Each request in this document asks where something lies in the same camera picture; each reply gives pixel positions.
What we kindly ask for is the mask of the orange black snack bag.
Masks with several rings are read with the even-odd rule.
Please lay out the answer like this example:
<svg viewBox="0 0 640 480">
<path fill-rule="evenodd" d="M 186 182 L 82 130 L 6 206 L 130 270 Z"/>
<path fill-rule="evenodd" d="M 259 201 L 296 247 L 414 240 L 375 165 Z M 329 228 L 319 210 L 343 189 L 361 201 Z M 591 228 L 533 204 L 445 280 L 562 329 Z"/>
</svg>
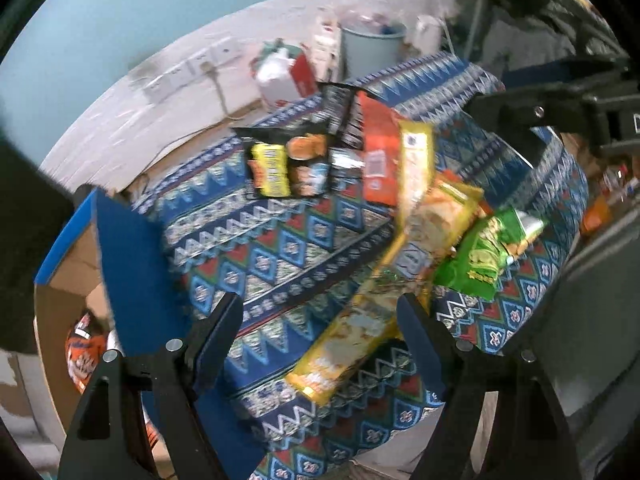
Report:
<svg viewBox="0 0 640 480">
<path fill-rule="evenodd" d="M 65 339 L 67 373 L 80 393 L 85 392 L 93 372 L 107 350 L 122 353 L 116 332 L 108 330 L 91 310 L 82 310 Z"/>
</svg>

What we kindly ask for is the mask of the green snack bag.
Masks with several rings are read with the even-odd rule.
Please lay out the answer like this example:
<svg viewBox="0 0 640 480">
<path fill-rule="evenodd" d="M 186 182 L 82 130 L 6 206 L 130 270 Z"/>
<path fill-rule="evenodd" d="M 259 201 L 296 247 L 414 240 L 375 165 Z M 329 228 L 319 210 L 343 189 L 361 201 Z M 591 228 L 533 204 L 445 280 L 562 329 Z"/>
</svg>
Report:
<svg viewBox="0 0 640 480">
<path fill-rule="evenodd" d="M 434 285 L 491 301 L 503 272 L 523 255 L 547 222 L 506 207 L 477 220 L 456 251 L 438 267 Z"/>
</svg>

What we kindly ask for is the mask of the yellow long snack bag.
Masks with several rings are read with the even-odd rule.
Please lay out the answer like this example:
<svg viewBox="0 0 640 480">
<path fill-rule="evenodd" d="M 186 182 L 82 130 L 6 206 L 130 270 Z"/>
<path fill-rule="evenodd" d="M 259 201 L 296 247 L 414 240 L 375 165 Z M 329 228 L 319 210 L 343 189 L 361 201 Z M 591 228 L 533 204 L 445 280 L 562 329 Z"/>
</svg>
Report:
<svg viewBox="0 0 640 480">
<path fill-rule="evenodd" d="M 347 307 L 288 373 L 303 396 L 326 405 L 360 365 L 398 332 L 396 304 L 407 292 L 428 308 L 432 278 L 472 226 L 484 191 L 435 169 L 427 122 L 398 122 L 398 226 L 390 248 Z"/>
</svg>

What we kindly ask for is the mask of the orange red snack bag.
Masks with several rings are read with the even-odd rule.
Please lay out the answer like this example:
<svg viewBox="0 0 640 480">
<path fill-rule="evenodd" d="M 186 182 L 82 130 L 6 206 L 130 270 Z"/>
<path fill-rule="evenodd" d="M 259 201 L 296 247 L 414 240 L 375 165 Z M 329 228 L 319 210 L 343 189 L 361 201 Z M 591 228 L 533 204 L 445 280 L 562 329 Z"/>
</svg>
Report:
<svg viewBox="0 0 640 480">
<path fill-rule="evenodd" d="M 367 202 L 396 207 L 397 165 L 400 155 L 401 116 L 382 102 L 359 91 L 363 138 L 363 198 Z"/>
</svg>

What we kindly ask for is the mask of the black text snack bag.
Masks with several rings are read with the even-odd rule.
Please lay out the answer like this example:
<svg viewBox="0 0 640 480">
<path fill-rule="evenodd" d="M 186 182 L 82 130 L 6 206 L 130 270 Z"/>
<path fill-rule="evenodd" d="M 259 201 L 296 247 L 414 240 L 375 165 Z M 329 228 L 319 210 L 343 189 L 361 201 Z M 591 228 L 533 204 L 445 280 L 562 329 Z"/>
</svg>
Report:
<svg viewBox="0 0 640 480">
<path fill-rule="evenodd" d="M 336 146 L 363 150 L 362 111 L 358 101 L 360 92 L 367 90 L 344 82 L 319 82 L 321 113 L 328 121 L 328 131 Z"/>
</svg>

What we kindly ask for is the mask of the black yellow snack bag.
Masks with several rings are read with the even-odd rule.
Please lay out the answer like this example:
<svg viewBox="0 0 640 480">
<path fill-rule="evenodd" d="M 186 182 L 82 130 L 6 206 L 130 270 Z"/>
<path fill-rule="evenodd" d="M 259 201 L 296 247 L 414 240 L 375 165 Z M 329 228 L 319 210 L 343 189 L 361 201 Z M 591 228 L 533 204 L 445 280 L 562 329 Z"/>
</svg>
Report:
<svg viewBox="0 0 640 480">
<path fill-rule="evenodd" d="M 253 198 L 306 200 L 329 191 L 333 136 L 325 122 L 293 127 L 238 127 Z"/>
</svg>

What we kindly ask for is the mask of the grey cloth pile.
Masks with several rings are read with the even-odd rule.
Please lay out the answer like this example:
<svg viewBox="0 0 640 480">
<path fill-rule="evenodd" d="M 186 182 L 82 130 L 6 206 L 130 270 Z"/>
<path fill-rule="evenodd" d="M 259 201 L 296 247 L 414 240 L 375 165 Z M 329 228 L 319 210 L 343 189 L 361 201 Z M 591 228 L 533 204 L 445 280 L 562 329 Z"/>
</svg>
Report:
<svg viewBox="0 0 640 480">
<path fill-rule="evenodd" d="M 576 54 L 575 41 L 584 21 L 575 14 L 543 10 L 512 18 L 492 8 L 480 40 L 476 64 L 502 77 L 521 68 L 544 65 Z"/>
</svg>

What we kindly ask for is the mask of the blue cardboard storage box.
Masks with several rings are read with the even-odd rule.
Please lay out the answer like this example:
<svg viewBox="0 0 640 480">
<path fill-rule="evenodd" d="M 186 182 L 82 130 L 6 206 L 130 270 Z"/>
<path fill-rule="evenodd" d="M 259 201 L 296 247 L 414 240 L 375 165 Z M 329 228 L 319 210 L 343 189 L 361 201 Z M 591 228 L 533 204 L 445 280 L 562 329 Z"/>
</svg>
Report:
<svg viewBox="0 0 640 480">
<path fill-rule="evenodd" d="M 169 273 L 160 228 L 98 190 L 62 229 L 35 278 L 34 331 L 62 432 L 61 456 L 83 395 L 67 373 L 65 339 L 84 309 L 116 332 L 123 356 L 152 353 L 172 338 L 186 338 L 199 321 L 184 307 Z M 225 479 L 246 479 L 262 449 L 222 393 L 223 374 L 224 368 L 195 408 Z M 141 397 L 145 427 L 153 424 L 160 432 L 152 394 Z"/>
</svg>

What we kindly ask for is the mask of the light blue trash bin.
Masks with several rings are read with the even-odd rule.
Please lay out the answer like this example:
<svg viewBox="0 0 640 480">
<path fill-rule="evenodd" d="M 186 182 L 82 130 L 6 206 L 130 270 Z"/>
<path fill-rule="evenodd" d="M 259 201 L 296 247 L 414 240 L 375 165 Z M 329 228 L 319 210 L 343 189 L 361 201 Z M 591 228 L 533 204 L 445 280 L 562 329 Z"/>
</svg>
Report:
<svg viewBox="0 0 640 480">
<path fill-rule="evenodd" d="M 341 24 L 341 35 L 345 77 L 354 79 L 398 64 L 404 56 L 407 27 L 396 22 L 371 32 Z"/>
</svg>

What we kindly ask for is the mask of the blue patterned table cloth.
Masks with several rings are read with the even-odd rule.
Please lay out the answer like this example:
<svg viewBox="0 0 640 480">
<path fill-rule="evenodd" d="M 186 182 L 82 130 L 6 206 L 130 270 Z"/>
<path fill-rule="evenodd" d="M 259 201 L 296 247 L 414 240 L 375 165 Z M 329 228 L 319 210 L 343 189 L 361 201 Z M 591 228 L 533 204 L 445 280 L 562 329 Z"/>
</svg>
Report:
<svg viewBox="0 0 640 480">
<path fill-rule="evenodd" d="M 483 189 L 489 206 L 547 221 L 502 274 L 491 301 L 438 290 L 436 318 L 452 336 L 488 353 L 502 349 L 534 313 L 570 253 L 588 186 L 578 162 L 548 128 L 529 167 L 462 113 L 495 76 L 447 53 L 362 77 L 387 106 L 436 126 L 435 165 Z M 315 479 L 386 443 L 436 410 L 405 344 L 389 341 L 326 406 L 310 402 L 286 374 L 346 307 L 393 238 L 390 212 L 369 204 L 348 179 L 316 200 L 251 200 L 241 143 L 226 136 L 175 169 L 136 203 L 160 222 L 171 271 L 193 314 L 226 292 L 245 300 L 238 339 L 209 396 L 235 410 L 233 427 L 254 440 L 234 460 L 238 479 Z"/>
</svg>

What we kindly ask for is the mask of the white flat boxes stack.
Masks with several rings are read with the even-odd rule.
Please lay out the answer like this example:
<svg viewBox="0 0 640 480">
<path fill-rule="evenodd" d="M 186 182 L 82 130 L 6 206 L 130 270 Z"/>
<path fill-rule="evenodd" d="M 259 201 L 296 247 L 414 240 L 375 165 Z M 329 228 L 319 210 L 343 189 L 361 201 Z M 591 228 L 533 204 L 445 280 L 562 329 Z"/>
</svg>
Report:
<svg viewBox="0 0 640 480">
<path fill-rule="evenodd" d="M 310 62 L 320 82 L 342 79 L 342 31 L 335 18 L 319 15 L 311 34 Z"/>
</svg>

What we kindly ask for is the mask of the red white paper bag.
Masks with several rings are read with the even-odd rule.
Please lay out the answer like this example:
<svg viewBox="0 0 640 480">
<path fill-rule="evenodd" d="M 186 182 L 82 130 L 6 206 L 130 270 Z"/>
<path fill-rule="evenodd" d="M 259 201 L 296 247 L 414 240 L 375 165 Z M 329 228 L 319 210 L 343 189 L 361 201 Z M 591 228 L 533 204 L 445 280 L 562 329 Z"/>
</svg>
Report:
<svg viewBox="0 0 640 480">
<path fill-rule="evenodd" d="M 262 104 L 272 112 L 318 91 L 314 69 L 303 44 L 289 44 L 282 38 L 266 41 L 250 62 Z"/>
</svg>

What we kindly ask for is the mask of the white wall socket strip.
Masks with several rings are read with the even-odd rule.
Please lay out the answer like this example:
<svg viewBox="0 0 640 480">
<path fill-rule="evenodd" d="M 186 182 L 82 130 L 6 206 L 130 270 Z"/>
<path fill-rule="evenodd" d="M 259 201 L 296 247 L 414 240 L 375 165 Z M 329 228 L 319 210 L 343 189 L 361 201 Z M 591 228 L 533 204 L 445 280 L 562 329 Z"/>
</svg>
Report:
<svg viewBox="0 0 640 480">
<path fill-rule="evenodd" d="M 240 56 L 238 40 L 233 36 L 222 37 L 152 78 L 143 86 L 142 92 L 150 103 L 157 104 L 195 79 L 216 72 Z"/>
</svg>

